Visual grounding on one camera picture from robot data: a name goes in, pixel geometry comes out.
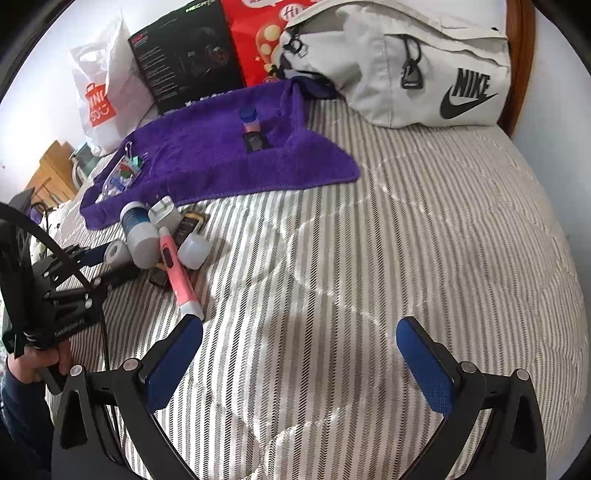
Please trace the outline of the person left hand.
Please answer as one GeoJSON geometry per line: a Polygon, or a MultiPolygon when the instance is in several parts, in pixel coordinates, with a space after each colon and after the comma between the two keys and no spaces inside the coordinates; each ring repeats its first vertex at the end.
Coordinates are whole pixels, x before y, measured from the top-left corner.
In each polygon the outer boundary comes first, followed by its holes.
{"type": "Polygon", "coordinates": [[[66,375],[72,366],[71,343],[69,340],[60,342],[48,350],[37,350],[27,346],[24,353],[16,358],[8,356],[7,368],[11,374],[23,384],[31,384],[40,379],[39,371],[57,365],[61,375],[66,375]]]}

